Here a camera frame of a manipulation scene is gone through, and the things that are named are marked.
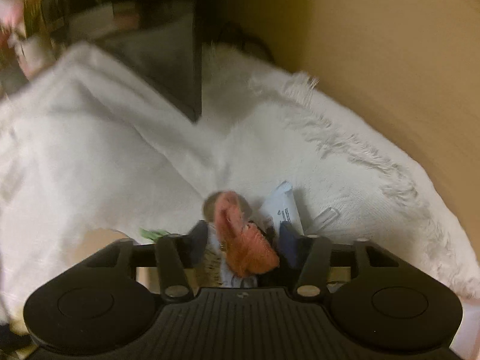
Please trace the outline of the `green hair clip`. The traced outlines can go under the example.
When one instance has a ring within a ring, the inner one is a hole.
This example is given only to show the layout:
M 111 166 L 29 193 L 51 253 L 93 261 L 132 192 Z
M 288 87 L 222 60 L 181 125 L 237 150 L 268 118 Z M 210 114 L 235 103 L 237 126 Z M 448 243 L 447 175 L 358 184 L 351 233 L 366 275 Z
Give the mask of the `green hair clip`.
M 145 228 L 140 228 L 139 229 L 139 234 L 142 238 L 146 240 L 150 240 L 152 242 L 156 242 L 159 238 L 163 236 L 167 236 L 168 232 L 162 229 L 145 229 Z

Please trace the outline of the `doll dress pink and blue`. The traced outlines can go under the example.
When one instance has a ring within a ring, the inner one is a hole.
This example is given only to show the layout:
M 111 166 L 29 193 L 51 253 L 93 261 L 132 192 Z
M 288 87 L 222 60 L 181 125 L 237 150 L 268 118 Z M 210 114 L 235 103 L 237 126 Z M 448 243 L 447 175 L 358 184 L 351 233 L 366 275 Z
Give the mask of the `doll dress pink and blue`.
M 280 266 L 272 237 L 251 220 L 248 202 L 234 191 L 211 194 L 203 203 L 208 224 L 204 266 L 212 283 L 224 288 L 252 289 L 259 277 Z

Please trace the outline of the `clear plastic tube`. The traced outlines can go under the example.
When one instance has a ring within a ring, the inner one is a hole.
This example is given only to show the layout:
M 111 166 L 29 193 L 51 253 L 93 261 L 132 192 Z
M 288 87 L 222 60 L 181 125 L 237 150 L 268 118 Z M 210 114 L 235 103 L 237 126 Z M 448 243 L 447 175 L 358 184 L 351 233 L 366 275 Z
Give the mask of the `clear plastic tube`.
M 334 222 L 340 213 L 335 208 L 329 207 L 322 211 L 318 217 L 315 217 L 315 223 L 319 227 L 327 226 L 331 222 Z

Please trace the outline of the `light blue wipes packet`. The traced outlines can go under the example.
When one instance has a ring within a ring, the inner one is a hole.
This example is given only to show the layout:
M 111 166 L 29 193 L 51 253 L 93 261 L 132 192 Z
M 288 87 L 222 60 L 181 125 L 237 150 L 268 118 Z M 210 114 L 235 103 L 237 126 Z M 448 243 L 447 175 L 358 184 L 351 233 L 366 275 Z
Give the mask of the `light blue wipes packet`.
M 299 235 L 304 234 L 293 186 L 288 181 L 279 184 L 264 200 L 258 215 L 264 228 L 273 228 L 277 235 L 283 222 L 290 223 Z

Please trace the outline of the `white textured table cloth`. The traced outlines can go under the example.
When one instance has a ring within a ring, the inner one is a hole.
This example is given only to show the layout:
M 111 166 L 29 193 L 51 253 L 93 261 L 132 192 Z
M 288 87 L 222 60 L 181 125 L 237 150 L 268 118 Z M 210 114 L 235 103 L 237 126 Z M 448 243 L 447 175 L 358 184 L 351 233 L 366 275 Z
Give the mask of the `white textured table cloth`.
M 333 207 L 336 242 L 370 239 L 457 295 L 479 296 L 470 241 L 416 161 L 305 73 L 220 46 L 202 61 L 197 122 L 88 43 L 1 105 L 7 314 L 21 316 L 89 231 L 183 233 L 214 192 L 258 206 L 284 181 L 303 225 Z

